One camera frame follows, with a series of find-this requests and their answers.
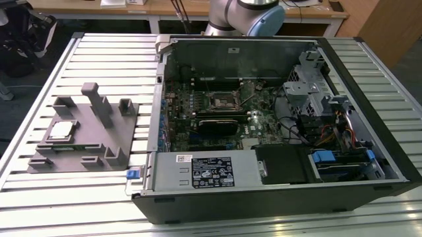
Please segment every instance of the open computer tower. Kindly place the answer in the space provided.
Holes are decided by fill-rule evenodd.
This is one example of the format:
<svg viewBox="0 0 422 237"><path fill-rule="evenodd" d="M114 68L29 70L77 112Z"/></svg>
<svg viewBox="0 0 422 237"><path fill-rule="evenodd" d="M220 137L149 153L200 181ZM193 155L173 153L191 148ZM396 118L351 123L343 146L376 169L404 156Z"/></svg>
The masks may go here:
<svg viewBox="0 0 422 237"><path fill-rule="evenodd" d="M420 184L324 38L167 43L132 194L152 223L350 211Z"/></svg>

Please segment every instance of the warning label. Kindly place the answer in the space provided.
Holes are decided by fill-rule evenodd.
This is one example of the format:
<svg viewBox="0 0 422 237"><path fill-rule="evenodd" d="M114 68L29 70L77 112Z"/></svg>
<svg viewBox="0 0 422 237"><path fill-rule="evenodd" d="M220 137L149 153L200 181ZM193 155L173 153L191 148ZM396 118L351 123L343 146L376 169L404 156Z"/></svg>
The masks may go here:
<svg viewBox="0 0 422 237"><path fill-rule="evenodd" d="M192 158L192 187L220 188L235 186L231 157Z"/></svg>

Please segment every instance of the aluminum slotted table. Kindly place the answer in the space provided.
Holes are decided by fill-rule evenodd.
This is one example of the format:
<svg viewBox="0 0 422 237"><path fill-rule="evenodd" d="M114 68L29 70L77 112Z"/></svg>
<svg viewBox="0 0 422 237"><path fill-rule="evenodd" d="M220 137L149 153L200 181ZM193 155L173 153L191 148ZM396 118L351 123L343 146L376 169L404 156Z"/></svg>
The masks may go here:
<svg viewBox="0 0 422 237"><path fill-rule="evenodd" d="M152 225L125 195L125 171L28 174L28 160L54 115L58 95L76 103L84 82L116 103L140 104L129 166L145 163L156 80L156 35L74 34L0 160L1 236L420 236L422 187L351 212L181 225ZM422 170L422 108L364 43L329 39L414 165ZM344 93L331 77L339 93ZM133 182L132 188L141 182Z"/></svg>

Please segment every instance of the green circuit board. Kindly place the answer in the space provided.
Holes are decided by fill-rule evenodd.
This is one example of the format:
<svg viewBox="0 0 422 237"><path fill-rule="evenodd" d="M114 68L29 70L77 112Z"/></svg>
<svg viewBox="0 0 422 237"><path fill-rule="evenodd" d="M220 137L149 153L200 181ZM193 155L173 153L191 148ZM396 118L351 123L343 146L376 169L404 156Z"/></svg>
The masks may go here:
<svg viewBox="0 0 422 237"><path fill-rule="evenodd" d="M243 142L249 138L255 138L249 141L257 141L259 144L283 143L280 127L269 108L273 99L272 93L276 89L277 87L263 87L255 81L244 82L236 91L195 91L188 84L176 82L167 85L169 150L172 152L243 150ZM235 97L236 109L244 112L239 116L227 116L239 121L235 135L200 134L197 122L203 119L197 118L195 114L212 110L212 105L219 102L231 105L233 101L227 100L232 97ZM211 116L211 119L225 119L225 117L215 115Z"/></svg>

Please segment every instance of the desk leg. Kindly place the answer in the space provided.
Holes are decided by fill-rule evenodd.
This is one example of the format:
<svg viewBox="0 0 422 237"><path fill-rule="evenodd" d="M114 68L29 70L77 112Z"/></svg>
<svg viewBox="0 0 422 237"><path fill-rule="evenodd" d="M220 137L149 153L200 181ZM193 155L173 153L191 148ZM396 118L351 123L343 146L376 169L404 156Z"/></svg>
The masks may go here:
<svg viewBox="0 0 422 237"><path fill-rule="evenodd" d="M332 18L331 19L331 23L329 23L327 29L324 30L323 37L325 37L325 38L335 37L337 29L342 26L342 22L343 22L343 18L337 18L337 19Z"/></svg>
<svg viewBox="0 0 422 237"><path fill-rule="evenodd" d="M151 34L159 34L159 16L148 16Z"/></svg>

